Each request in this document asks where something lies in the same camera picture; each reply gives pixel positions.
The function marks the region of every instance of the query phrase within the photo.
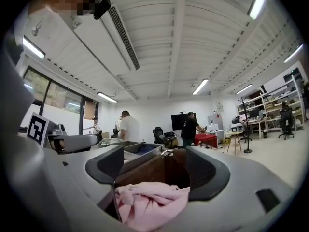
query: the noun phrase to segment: red table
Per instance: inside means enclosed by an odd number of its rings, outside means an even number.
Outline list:
[[[218,139],[215,135],[196,134],[193,143],[199,145],[199,142],[207,141],[207,145],[218,148]]]

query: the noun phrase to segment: white shelving unit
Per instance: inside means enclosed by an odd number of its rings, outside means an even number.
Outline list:
[[[284,95],[281,95],[280,97],[275,97],[272,100],[269,99],[271,96],[266,98],[266,95],[274,95],[276,93],[282,93],[283,91],[285,91],[287,89],[288,85],[291,84],[292,82],[294,84],[295,90],[290,91],[288,93],[284,93]],[[274,122],[274,121],[281,119],[280,116],[279,116],[279,111],[281,109],[281,105],[282,105],[282,102],[283,102],[281,100],[284,99],[284,98],[290,99],[291,97],[293,97],[293,100],[295,102],[289,104],[289,107],[291,107],[292,110],[293,110],[292,114],[295,118],[295,121],[296,121],[296,116],[299,116],[299,115],[302,116],[301,118],[299,118],[301,120],[301,124],[298,125],[298,126],[295,126],[295,130],[297,130],[297,127],[303,127],[303,125],[304,125],[304,111],[305,110],[304,110],[304,104],[303,104],[303,100],[302,100],[302,97],[301,97],[301,93],[299,91],[297,82],[295,81],[293,76],[292,76],[291,80],[286,82],[281,87],[278,87],[277,89],[275,89],[271,92],[267,92],[265,94],[260,93],[259,96],[255,97],[251,100],[246,101],[245,104],[256,101],[258,99],[261,99],[261,101],[262,101],[262,104],[252,106],[252,107],[248,107],[248,108],[246,108],[246,110],[250,111],[252,109],[259,107],[260,110],[263,110],[263,114],[265,114],[265,117],[266,117],[266,120],[267,120],[267,125],[268,125],[268,123],[271,122],[271,121]],[[239,104],[237,106],[237,112],[238,112],[238,115],[242,114],[244,112],[244,110],[241,108],[241,104]],[[267,130],[268,131],[280,130],[280,126],[276,126],[275,128],[267,128]]]

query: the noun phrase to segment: air vent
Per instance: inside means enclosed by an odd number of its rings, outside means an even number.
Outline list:
[[[128,51],[130,57],[131,57],[131,60],[135,66],[135,69],[138,70],[140,68],[140,64],[138,62],[138,59],[135,55],[135,52],[133,50],[133,46],[131,44],[131,41],[126,33],[126,30],[125,30],[125,27],[122,23],[122,20],[120,19],[120,16],[118,15],[118,12],[116,10],[116,8],[114,6],[112,6],[109,10],[108,10],[111,18],[112,18],[112,21],[114,22],[115,24],[115,27],[126,47],[126,50]]]

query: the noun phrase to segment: black t-shirt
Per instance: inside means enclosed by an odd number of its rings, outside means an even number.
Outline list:
[[[195,139],[196,126],[198,126],[198,123],[195,119],[187,119],[182,129],[182,138]]]

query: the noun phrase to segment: black monitor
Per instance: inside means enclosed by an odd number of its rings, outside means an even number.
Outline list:
[[[253,118],[253,117],[258,117],[259,116],[259,112],[260,112],[260,109],[255,108],[253,110],[250,110],[248,113],[250,115],[250,118]]]
[[[181,130],[187,118],[188,114],[171,115],[173,131]]]

